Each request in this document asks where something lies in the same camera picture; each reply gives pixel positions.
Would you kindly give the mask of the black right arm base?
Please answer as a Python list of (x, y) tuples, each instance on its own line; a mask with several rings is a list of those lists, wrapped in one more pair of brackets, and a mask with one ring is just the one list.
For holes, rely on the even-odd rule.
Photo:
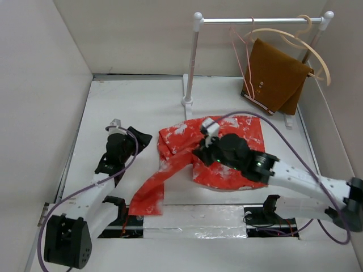
[(262, 204), (244, 205), (243, 222), (248, 238), (296, 237), (297, 224), (294, 218), (283, 219), (275, 213), (279, 195), (269, 195)]

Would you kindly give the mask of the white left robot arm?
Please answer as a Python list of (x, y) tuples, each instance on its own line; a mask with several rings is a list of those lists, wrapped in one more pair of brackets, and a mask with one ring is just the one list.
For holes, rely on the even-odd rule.
[(39, 263), (45, 262), (82, 269), (92, 252), (92, 242), (111, 223), (121, 224), (126, 219), (125, 201), (111, 196), (125, 171), (136, 156), (151, 142), (152, 135), (133, 127), (127, 129), (113, 121), (108, 127), (105, 153), (94, 171), (90, 185), (72, 193), (61, 203), (72, 201), (73, 205), (61, 215), (51, 211), (40, 232)]

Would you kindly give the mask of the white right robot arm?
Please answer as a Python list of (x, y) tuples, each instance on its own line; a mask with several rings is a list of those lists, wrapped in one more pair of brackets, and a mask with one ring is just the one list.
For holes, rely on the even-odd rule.
[(205, 166), (220, 163), (249, 181), (280, 186), (303, 194), (303, 198), (269, 195), (262, 209), (268, 223), (281, 218), (325, 220), (351, 232), (362, 232), (362, 179), (348, 181), (321, 177), (288, 165), (278, 157), (249, 148), (236, 134), (205, 137), (193, 151)]

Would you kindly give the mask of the orange tie-dye trousers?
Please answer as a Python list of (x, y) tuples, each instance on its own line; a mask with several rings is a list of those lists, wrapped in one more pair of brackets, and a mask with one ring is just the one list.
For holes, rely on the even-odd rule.
[(208, 189), (236, 191), (265, 186), (247, 180), (240, 171), (211, 158), (211, 147), (205, 147), (205, 137), (200, 131), (205, 120), (204, 117), (186, 120), (159, 131), (159, 169), (134, 194), (129, 206), (130, 215), (162, 215), (165, 182), (188, 165), (192, 165), (189, 180)]

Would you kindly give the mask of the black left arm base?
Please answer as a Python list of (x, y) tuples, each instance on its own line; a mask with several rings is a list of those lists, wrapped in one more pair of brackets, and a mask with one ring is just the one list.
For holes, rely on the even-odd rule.
[(103, 203), (111, 203), (114, 206), (117, 206), (117, 217), (105, 228), (98, 238), (143, 238), (144, 217), (129, 215), (129, 207), (126, 205), (125, 199), (107, 196)]

